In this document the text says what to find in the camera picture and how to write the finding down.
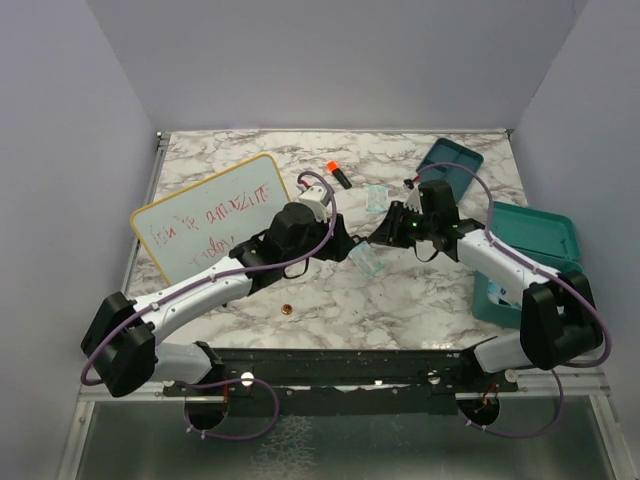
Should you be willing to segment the large blue bandage packet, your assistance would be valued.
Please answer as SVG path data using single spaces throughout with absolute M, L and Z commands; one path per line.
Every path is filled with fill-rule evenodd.
M 519 303 L 512 302 L 510 297 L 507 295 L 507 291 L 492 280 L 488 281 L 487 296 L 488 299 L 496 305 L 503 305 L 514 308 L 519 307 Z

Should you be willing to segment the white dressing packet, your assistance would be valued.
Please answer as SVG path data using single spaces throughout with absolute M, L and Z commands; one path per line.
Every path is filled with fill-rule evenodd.
M 383 213 L 388 209 L 388 188 L 381 185 L 369 185 L 366 187 L 366 210 L 374 213 Z

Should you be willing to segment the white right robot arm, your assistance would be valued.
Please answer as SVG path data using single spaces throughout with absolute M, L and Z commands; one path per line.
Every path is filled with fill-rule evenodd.
M 535 367 L 551 370 L 600 347 L 604 332 L 586 276 L 560 272 L 521 255 L 475 219 L 461 218 L 451 187 L 443 180 L 411 190 L 391 203 L 369 243 L 410 249 L 431 243 L 437 253 L 483 274 L 504 288 L 520 308 L 516 334 L 478 344 L 459 367 L 461 383 L 481 391 L 496 372 Z

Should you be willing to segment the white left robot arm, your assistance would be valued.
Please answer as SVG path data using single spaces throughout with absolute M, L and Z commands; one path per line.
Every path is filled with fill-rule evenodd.
M 203 314 L 286 278 L 291 265 L 310 259 L 339 263 L 355 245 L 342 214 L 319 220 L 302 203 L 286 204 L 267 229 L 189 279 L 137 299 L 108 295 L 80 344 L 86 357 L 82 384 L 103 384 L 115 398 L 152 379 L 188 383 L 202 395 L 214 392 L 221 371 L 211 349 L 172 349 L 165 340 Z

